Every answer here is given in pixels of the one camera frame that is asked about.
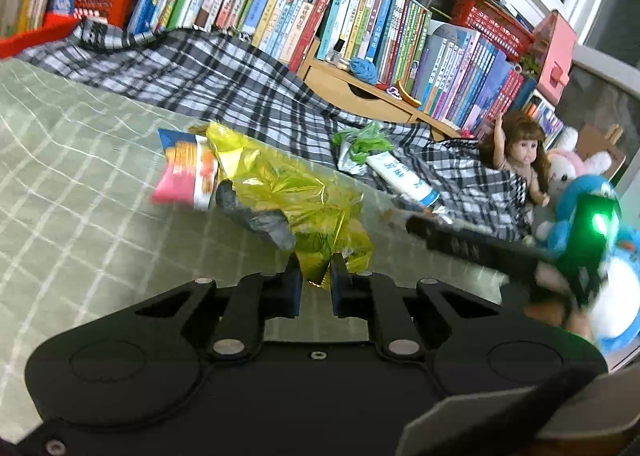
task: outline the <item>brown hair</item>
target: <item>brown hair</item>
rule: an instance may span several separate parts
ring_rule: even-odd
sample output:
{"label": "brown hair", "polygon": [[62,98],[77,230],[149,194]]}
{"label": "brown hair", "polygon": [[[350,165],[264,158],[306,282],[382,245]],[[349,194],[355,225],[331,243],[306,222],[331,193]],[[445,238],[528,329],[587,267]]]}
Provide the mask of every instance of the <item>brown hair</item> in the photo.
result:
{"label": "brown hair", "polygon": [[[549,160],[546,158],[545,148],[545,132],[538,124],[523,112],[510,112],[504,116],[502,120],[502,129],[504,131],[504,154],[508,155],[509,151],[520,141],[538,141],[538,149],[536,151],[536,160],[531,166],[538,175],[538,184],[540,191],[548,191],[548,175]],[[494,167],[494,134],[487,135],[479,144],[480,158],[486,165]]]}

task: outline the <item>snack bag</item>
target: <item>snack bag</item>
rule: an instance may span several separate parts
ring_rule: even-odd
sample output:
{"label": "snack bag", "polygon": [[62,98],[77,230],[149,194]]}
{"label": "snack bag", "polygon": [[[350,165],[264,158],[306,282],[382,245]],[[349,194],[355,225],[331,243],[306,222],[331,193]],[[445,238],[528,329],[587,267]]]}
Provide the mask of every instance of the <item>snack bag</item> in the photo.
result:
{"label": "snack bag", "polygon": [[172,129],[158,129],[158,133],[167,167],[151,202],[180,202],[207,210],[218,174],[218,161],[207,139]]}
{"label": "snack bag", "polygon": [[300,159],[215,122],[207,137],[220,182],[232,182],[239,202],[254,213],[284,214],[306,279],[328,288],[333,253],[344,256],[351,272],[367,268],[372,246],[357,220],[363,195],[349,181],[325,179]]}

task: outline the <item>plaid blanket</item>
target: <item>plaid blanket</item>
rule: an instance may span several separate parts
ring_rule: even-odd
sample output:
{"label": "plaid blanket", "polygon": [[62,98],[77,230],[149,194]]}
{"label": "plaid blanket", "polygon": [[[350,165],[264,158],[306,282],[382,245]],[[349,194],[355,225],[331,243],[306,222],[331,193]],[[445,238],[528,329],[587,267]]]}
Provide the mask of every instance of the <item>plaid blanket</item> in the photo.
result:
{"label": "plaid blanket", "polygon": [[[70,80],[217,120],[333,168],[332,135],[370,122],[329,104],[249,43],[223,34],[177,29],[134,36],[84,20],[67,39],[18,57]],[[384,123],[383,131],[399,160],[440,192],[455,217],[488,226],[501,239],[521,239],[526,232],[524,179],[482,165],[476,141],[435,143],[425,124]],[[391,192],[375,173],[359,178]]]}

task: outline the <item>yellow plastic wrapper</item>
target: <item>yellow plastic wrapper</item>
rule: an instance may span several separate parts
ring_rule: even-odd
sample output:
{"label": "yellow plastic wrapper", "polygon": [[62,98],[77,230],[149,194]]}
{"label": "yellow plastic wrapper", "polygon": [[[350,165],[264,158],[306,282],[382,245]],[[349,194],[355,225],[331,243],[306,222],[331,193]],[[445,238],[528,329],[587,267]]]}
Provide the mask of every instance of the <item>yellow plastic wrapper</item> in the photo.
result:
{"label": "yellow plastic wrapper", "polygon": [[351,272],[368,267],[372,246],[358,220],[361,192],[339,179],[322,179],[299,159],[218,123],[209,124],[207,138],[220,180],[231,180],[241,203],[286,216],[306,279],[327,289],[333,253],[344,256]]}

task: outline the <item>bookshelf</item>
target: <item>bookshelf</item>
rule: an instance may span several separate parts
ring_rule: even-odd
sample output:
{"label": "bookshelf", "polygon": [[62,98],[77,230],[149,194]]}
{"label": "bookshelf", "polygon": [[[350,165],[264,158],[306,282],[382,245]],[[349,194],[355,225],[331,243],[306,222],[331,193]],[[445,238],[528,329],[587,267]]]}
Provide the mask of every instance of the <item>bookshelf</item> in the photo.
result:
{"label": "bookshelf", "polygon": [[[319,40],[315,39],[303,62],[298,76],[323,99],[338,108],[370,119],[387,122],[414,124],[424,122],[431,126],[434,140],[459,138],[460,133],[410,104],[390,96],[385,91],[360,81],[353,75],[316,59]],[[372,98],[363,98],[353,93],[352,88],[364,91]]]}

